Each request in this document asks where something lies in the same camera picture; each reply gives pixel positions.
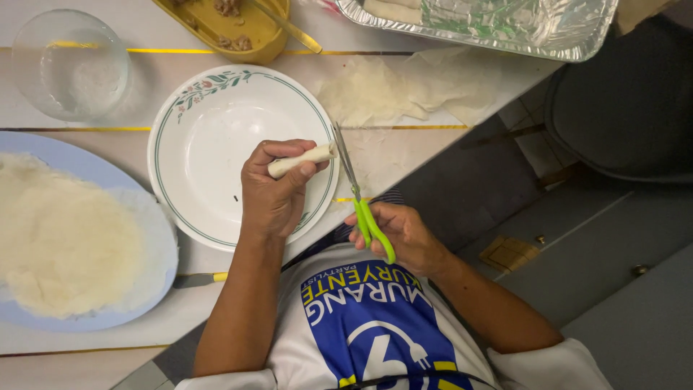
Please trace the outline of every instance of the green scissors handle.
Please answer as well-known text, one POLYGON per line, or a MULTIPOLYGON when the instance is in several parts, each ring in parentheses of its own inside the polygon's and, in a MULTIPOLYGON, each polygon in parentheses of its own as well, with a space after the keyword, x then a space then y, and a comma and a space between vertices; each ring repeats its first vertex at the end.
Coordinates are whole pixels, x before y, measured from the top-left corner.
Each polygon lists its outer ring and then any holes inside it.
POLYGON ((385 236, 385 233, 380 231, 376 220, 373 218, 370 207, 368 207, 368 202, 361 199, 358 202, 353 199, 353 208, 356 210, 356 219, 358 220, 358 230, 361 230, 363 238, 366 240, 366 248, 371 247, 371 234, 380 241, 385 248, 387 253, 387 263, 393 264, 395 260, 394 248, 389 239, 385 236))

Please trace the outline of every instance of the foil tray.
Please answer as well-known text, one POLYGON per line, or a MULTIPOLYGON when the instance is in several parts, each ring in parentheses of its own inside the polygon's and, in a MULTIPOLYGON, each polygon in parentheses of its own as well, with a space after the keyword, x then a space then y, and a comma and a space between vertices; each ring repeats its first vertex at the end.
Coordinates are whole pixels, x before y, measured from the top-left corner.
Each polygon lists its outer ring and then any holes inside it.
POLYGON ((604 43, 617 0, 422 0, 421 24, 375 17, 363 0, 337 0, 363 26, 507 51, 582 62, 604 43))

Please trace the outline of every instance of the man's left hand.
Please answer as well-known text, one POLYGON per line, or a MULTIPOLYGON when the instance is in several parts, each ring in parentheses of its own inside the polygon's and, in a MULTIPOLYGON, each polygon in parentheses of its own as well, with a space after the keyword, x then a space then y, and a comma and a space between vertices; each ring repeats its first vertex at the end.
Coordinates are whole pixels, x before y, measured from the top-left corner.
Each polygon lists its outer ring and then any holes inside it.
POLYGON ((270 237, 288 237, 298 225, 306 200, 306 183, 329 161, 302 162, 279 180, 273 179, 267 165, 275 158, 297 157, 316 147, 314 141, 262 141, 243 165, 242 227, 270 237))

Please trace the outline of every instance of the hand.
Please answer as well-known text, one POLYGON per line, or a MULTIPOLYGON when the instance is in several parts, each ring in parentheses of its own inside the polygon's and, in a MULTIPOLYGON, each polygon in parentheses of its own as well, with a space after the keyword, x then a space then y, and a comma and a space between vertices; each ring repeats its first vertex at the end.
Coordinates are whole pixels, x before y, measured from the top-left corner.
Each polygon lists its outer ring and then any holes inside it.
POLYGON ((301 219, 306 200, 306 183, 329 161, 302 162, 279 180, 267 171, 275 158, 297 157, 316 147, 314 141, 262 141, 243 165, 243 222, 246 228, 271 237, 288 237, 301 219))
MULTIPOLYGON (((370 205, 373 218, 387 236, 397 256, 397 263, 416 276, 433 278, 447 269, 446 264, 454 255, 436 239, 423 224, 419 213, 411 207, 376 202, 370 205)), ((356 243, 357 249, 364 249, 366 241, 356 226, 356 214, 348 216, 344 222, 354 226, 349 241, 356 243)), ((373 237, 371 251, 385 257, 385 248, 373 237)))

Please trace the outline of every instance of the white t-shirt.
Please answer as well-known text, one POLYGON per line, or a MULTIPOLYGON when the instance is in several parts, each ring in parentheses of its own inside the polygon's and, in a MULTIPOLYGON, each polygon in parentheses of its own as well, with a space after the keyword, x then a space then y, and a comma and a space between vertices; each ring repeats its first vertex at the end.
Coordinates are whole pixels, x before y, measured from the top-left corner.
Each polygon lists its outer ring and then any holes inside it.
POLYGON ((188 379, 177 390, 324 390, 386 375, 455 370, 381 389, 611 389, 579 341, 489 362, 425 280, 353 244, 338 244, 288 269, 267 369, 188 379))

